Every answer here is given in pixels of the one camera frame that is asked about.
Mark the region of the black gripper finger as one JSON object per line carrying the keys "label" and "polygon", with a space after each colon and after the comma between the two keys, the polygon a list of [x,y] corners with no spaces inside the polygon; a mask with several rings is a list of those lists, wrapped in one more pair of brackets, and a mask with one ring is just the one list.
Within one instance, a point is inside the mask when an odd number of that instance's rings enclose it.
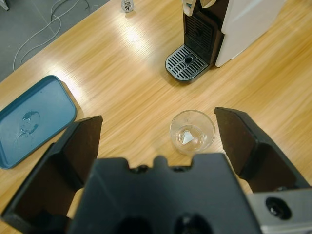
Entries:
{"label": "black gripper finger", "polygon": [[102,116],[70,124],[17,189],[1,220],[23,234],[67,233],[67,213],[97,158],[101,126]]}
{"label": "black gripper finger", "polygon": [[254,193],[310,185],[276,143],[245,112],[216,107],[223,149],[234,172]]}

